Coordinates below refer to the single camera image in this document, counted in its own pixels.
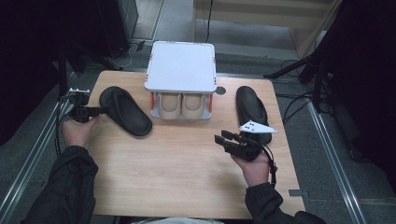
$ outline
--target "gray floor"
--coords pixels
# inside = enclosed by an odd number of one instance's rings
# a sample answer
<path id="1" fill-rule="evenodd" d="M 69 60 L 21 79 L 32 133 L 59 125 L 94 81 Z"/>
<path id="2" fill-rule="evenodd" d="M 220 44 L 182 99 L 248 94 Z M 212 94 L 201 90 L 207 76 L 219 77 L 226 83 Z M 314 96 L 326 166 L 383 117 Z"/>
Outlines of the gray floor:
<path id="1" fill-rule="evenodd" d="M 191 13 L 192 1 L 165 0 L 154 39 L 191 41 Z M 197 21 L 196 26 L 196 41 L 205 40 L 204 21 Z M 286 60 L 298 59 L 288 30 L 282 27 L 212 21 L 208 43 L 215 46 L 217 71 L 220 76 L 226 73 L 228 76 L 262 78 L 262 75 L 275 72 L 286 65 L 283 63 Z M 147 68 L 149 51 L 150 47 L 146 46 L 142 51 L 131 52 L 132 62 L 125 70 Z M 127 64 L 130 56 L 125 53 L 114 61 Z M 84 74 L 72 74 L 69 81 L 74 83 L 74 88 L 92 89 L 99 72 L 103 69 L 100 65 L 89 62 Z M 274 80 L 276 93 L 299 95 L 306 92 L 309 87 L 302 86 L 297 81 L 296 75 L 297 73 L 293 72 Z M 0 147 L 0 168 L 6 171 L 1 174 L 0 180 L 2 200 L 6 198 L 10 184 L 28 157 L 45 125 L 46 118 L 50 116 L 56 97 L 55 88 L 23 123 L 13 139 Z M 283 116 L 291 99 L 277 97 L 277 100 Z M 304 103 L 304 100 L 297 101 L 290 108 L 290 113 Z M 359 200 L 365 218 L 365 222 L 360 223 L 394 223 L 396 199 L 385 174 L 370 162 L 355 162 L 350 159 L 346 140 L 335 118 L 326 114 L 320 114 L 318 117 L 323 119 L 326 131 L 332 140 L 332 147 L 341 162 L 353 193 Z M 354 223 L 309 106 L 296 113 L 285 124 L 285 130 L 306 211 L 322 217 L 330 224 Z M 19 223 L 26 215 L 45 184 L 55 157 L 52 136 L 48 145 L 44 147 L 40 162 L 26 184 L 19 202 L 15 204 L 15 209 L 7 223 Z M 113 223 L 113 219 L 114 217 L 94 216 L 92 223 Z"/>

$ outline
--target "shoe rack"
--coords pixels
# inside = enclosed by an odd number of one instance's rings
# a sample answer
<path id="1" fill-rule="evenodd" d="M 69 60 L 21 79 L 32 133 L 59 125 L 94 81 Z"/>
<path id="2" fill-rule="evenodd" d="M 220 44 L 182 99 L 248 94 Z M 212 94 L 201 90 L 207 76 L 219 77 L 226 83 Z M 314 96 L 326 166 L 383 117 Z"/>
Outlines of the shoe rack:
<path id="1" fill-rule="evenodd" d="M 216 86 L 215 48 L 211 44 L 156 41 L 151 50 L 145 88 L 151 94 L 151 116 L 163 119 L 163 102 L 160 95 L 178 93 L 180 114 L 183 116 L 183 97 L 192 93 L 202 94 L 202 115 L 195 119 L 210 119 L 212 94 Z"/>

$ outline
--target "beige slipper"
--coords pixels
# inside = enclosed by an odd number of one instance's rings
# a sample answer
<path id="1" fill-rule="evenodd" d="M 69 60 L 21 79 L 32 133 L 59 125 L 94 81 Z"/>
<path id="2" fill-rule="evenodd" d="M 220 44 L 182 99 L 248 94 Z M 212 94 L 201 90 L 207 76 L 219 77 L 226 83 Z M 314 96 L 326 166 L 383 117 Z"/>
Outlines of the beige slipper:
<path id="1" fill-rule="evenodd" d="M 159 92 L 160 117 L 162 119 L 177 119 L 180 116 L 181 94 L 173 92 Z"/>
<path id="2" fill-rule="evenodd" d="M 204 114 L 204 100 L 205 96 L 201 93 L 183 94 L 181 114 L 186 119 L 200 119 Z"/>

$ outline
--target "person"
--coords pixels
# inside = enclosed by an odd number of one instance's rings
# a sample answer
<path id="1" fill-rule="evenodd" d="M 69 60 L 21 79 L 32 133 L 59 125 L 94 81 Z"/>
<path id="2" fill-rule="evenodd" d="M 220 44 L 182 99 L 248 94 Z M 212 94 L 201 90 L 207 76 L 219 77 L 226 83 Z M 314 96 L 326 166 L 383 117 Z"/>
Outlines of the person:
<path id="1" fill-rule="evenodd" d="M 87 123 L 72 119 L 64 122 L 62 132 L 67 147 L 53 164 L 48 185 L 35 200 L 22 224 L 90 223 L 95 204 L 93 180 L 98 168 L 85 147 L 99 119 L 94 117 Z M 264 153 L 254 161 L 244 161 L 233 155 L 231 158 L 241 168 L 247 181 L 245 202 L 254 223 L 325 223 L 303 211 L 294 217 L 281 211 L 283 199 L 268 182 L 269 164 Z"/>

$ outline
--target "black slipper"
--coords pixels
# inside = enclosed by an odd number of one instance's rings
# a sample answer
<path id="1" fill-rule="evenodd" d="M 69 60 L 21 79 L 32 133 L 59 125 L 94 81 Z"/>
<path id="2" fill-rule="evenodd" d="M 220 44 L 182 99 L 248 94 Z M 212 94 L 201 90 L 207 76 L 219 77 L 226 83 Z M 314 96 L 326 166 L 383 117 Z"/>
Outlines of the black slipper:
<path id="1" fill-rule="evenodd" d="M 264 104 L 250 87 L 242 86 L 236 91 L 236 110 L 238 112 L 239 126 L 246 124 L 250 120 L 268 126 L 267 111 Z M 272 140 L 270 133 L 241 132 L 240 135 L 262 145 L 266 145 Z"/>
<path id="2" fill-rule="evenodd" d="M 99 103 L 108 106 L 106 114 L 128 133 L 143 136 L 151 131 L 151 120 L 128 91 L 120 87 L 109 87 L 100 95 Z"/>

